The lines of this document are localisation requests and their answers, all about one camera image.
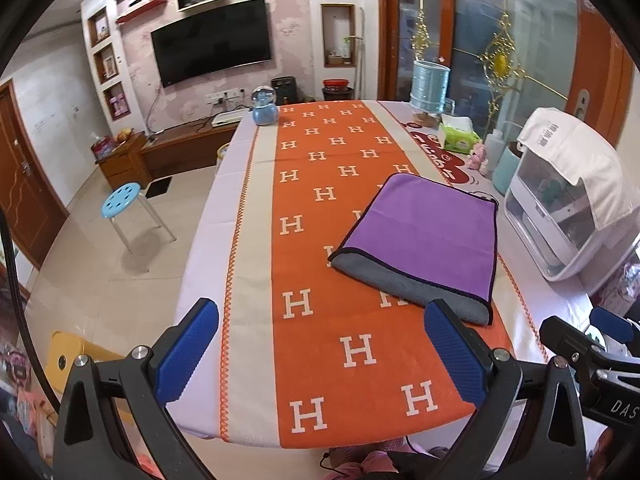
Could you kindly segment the orange H-pattern table runner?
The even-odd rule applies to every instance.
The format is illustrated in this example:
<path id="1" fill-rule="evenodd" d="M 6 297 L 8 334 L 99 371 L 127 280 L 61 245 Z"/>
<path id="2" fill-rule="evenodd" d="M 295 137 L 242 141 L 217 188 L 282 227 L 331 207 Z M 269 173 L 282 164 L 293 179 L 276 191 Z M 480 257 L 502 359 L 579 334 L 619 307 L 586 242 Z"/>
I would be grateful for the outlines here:
<path id="1" fill-rule="evenodd" d="M 425 333 L 443 299 L 491 347 L 544 361 L 498 206 L 449 185 L 370 101 L 285 105 L 250 141 L 221 323 L 218 434 L 334 448 L 472 412 Z"/>

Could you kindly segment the blue round plastic stool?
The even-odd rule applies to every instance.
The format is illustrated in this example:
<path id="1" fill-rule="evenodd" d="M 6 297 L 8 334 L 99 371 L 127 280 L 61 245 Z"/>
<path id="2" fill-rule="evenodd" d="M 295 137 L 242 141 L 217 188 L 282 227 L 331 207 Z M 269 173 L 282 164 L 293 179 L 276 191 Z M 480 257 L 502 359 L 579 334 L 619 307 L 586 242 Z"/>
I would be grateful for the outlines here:
<path id="1" fill-rule="evenodd" d="M 141 204 L 146 213 L 154 220 L 155 224 L 169 235 L 172 242 L 177 239 L 175 234 L 169 229 L 169 226 L 160 218 L 160 215 L 146 199 L 142 193 L 141 185 L 137 182 L 125 183 L 111 192 L 104 200 L 101 206 L 101 216 L 110 222 L 110 225 L 128 252 L 132 252 L 132 249 L 128 238 L 117 224 L 117 217 L 125 212 L 134 202 Z"/>

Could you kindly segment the teal ceramic canister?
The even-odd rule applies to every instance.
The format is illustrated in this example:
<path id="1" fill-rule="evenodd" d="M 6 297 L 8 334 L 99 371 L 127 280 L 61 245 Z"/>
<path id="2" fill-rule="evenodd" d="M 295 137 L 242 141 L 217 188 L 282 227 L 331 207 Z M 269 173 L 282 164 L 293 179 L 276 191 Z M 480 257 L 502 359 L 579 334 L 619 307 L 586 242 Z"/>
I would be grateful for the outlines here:
<path id="1" fill-rule="evenodd" d="M 522 151 L 518 142 L 512 141 L 504 148 L 491 176 L 492 185 L 500 195 L 506 195 L 521 158 Z"/>

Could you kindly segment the light blue table lamp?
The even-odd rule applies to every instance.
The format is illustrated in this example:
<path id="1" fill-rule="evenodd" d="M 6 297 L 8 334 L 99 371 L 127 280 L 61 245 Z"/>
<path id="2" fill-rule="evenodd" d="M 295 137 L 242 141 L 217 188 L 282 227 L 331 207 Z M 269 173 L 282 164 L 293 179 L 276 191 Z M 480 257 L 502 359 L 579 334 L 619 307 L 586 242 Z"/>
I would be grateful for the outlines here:
<path id="1" fill-rule="evenodd" d="M 445 106 L 450 68 L 435 62 L 413 62 L 410 105 L 420 112 L 439 115 Z"/>

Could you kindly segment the white set-top box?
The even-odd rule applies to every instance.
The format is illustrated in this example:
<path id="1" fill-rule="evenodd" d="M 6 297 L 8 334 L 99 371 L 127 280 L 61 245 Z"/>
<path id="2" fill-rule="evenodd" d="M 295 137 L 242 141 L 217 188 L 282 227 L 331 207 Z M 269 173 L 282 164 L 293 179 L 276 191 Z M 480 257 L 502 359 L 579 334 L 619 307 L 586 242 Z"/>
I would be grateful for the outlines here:
<path id="1" fill-rule="evenodd" d="M 250 110 L 248 108 L 239 108 L 238 110 L 229 110 L 228 112 L 221 112 L 212 119 L 212 127 L 220 127 L 226 125 L 238 124 L 245 116 L 248 115 Z"/>

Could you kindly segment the red and black bin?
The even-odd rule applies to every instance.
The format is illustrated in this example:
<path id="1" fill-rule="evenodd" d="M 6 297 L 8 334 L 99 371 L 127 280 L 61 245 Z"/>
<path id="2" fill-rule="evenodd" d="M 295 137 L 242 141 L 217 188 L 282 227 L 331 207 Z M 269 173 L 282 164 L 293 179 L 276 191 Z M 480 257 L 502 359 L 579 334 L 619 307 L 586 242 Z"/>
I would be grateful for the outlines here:
<path id="1" fill-rule="evenodd" d="M 328 78 L 322 81 L 322 96 L 325 101 L 348 101 L 354 98 L 354 89 L 344 78 Z"/>

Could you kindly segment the purple and grey towel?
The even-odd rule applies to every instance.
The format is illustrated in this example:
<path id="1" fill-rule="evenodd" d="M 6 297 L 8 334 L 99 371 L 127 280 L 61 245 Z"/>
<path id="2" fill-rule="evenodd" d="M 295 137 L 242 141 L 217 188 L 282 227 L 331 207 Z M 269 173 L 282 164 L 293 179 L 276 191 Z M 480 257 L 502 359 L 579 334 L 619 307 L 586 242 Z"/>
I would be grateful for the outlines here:
<path id="1" fill-rule="evenodd" d="M 460 320 L 494 322 L 498 203 L 414 174 L 392 174 L 341 244 L 333 269 L 426 307 L 446 301 Z"/>

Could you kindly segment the white sterilizer cabinet appliance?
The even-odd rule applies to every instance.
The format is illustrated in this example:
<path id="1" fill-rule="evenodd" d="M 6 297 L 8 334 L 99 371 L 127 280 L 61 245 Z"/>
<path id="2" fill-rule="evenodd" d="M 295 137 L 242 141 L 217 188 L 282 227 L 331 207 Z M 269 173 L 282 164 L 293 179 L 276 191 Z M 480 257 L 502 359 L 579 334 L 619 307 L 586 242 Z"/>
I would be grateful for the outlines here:
<path id="1" fill-rule="evenodd" d="M 549 282 L 571 278 L 634 229 L 634 216 L 597 229 L 585 185 L 571 185 L 529 152 L 506 191 L 504 213 Z"/>

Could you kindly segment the black flat screen television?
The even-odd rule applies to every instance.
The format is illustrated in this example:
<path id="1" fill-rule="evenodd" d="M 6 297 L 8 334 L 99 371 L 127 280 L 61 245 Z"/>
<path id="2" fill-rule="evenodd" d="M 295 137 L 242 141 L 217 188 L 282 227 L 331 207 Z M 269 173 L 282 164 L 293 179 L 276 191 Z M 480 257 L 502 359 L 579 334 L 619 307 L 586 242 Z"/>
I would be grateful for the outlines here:
<path id="1" fill-rule="evenodd" d="M 269 61 L 266 0 L 246 0 L 183 18 L 151 32 L 160 83 Z"/>

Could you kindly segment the green tissue pack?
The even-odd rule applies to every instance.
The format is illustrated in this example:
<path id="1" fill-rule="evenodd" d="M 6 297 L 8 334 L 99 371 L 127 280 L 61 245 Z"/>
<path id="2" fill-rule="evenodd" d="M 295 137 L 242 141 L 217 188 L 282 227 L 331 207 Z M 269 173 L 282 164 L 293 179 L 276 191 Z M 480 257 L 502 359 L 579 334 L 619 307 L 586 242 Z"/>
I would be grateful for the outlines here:
<path id="1" fill-rule="evenodd" d="M 437 139 L 442 150 L 469 155 L 475 144 L 482 142 L 469 117 L 447 114 L 440 116 Z"/>

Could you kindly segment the wooden tv cabinet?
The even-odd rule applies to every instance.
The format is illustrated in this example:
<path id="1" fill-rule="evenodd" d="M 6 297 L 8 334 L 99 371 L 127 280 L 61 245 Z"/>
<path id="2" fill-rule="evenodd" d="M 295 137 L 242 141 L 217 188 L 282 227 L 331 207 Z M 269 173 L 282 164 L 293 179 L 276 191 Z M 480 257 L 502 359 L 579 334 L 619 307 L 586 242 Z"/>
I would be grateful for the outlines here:
<path id="1" fill-rule="evenodd" d="M 96 161 L 114 190 L 128 182 L 146 188 L 151 182 L 174 174 L 215 166 L 218 150 L 230 142 L 239 122 L 213 127 L 210 121 L 188 122 L 169 128 L 149 140 L 134 132 L 111 154 Z"/>

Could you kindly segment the brown wooden door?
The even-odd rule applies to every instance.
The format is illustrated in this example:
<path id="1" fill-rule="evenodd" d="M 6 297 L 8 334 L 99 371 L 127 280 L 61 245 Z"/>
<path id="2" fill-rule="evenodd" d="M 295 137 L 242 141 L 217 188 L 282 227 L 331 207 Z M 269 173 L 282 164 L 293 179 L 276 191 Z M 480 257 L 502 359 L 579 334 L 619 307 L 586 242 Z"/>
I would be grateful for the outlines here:
<path id="1" fill-rule="evenodd" d="M 68 218 L 29 141 L 14 85 L 1 85 L 1 208 L 17 248 L 40 269 Z"/>

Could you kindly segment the black small heater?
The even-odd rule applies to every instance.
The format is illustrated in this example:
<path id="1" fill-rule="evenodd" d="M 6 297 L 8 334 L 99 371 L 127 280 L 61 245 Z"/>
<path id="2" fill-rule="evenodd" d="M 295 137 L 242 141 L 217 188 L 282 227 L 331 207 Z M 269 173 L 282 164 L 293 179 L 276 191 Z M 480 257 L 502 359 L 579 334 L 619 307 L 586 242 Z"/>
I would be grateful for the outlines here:
<path id="1" fill-rule="evenodd" d="M 271 87 L 276 92 L 276 104 L 279 106 L 299 102 L 297 82 L 294 76 L 273 78 Z"/>

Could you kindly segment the pink clothing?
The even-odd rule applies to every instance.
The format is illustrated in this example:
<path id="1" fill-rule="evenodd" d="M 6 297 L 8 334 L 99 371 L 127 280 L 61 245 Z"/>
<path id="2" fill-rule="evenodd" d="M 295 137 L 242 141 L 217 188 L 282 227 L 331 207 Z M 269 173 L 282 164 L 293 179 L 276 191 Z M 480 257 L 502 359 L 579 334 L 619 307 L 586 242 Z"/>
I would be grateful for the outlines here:
<path id="1" fill-rule="evenodd" d="M 408 437 L 373 442 L 364 445 L 329 448 L 320 458 L 319 466 L 326 479 L 416 479 L 415 455 L 425 455 L 428 462 L 437 462 L 449 451 L 446 446 L 426 450 Z"/>

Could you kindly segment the white squeeze bottle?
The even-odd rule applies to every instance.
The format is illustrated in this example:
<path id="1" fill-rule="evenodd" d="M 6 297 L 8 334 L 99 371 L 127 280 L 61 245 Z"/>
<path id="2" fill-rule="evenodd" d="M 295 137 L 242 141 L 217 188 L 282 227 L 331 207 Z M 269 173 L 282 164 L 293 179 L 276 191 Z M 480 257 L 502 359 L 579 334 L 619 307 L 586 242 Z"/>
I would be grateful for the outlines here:
<path id="1" fill-rule="evenodd" d="M 506 139 L 501 130 L 495 128 L 492 133 L 488 133 L 485 138 L 486 174 L 495 170 L 505 146 Z"/>

